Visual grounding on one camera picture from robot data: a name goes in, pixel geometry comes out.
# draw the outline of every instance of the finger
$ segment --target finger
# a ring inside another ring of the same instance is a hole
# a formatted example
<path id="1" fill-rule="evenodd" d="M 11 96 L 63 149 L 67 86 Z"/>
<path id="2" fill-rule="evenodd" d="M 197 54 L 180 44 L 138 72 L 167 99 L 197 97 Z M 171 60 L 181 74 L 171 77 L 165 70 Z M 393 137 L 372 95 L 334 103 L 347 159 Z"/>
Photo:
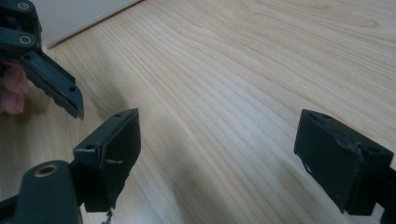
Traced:
<path id="1" fill-rule="evenodd" d="M 21 114 L 24 109 L 23 95 L 6 89 L 0 90 L 0 108 L 3 108 L 8 114 Z"/>
<path id="2" fill-rule="evenodd" d="M 29 81 L 21 65 L 11 65 L 4 72 L 3 85 L 17 94 L 24 94 L 29 91 Z"/>

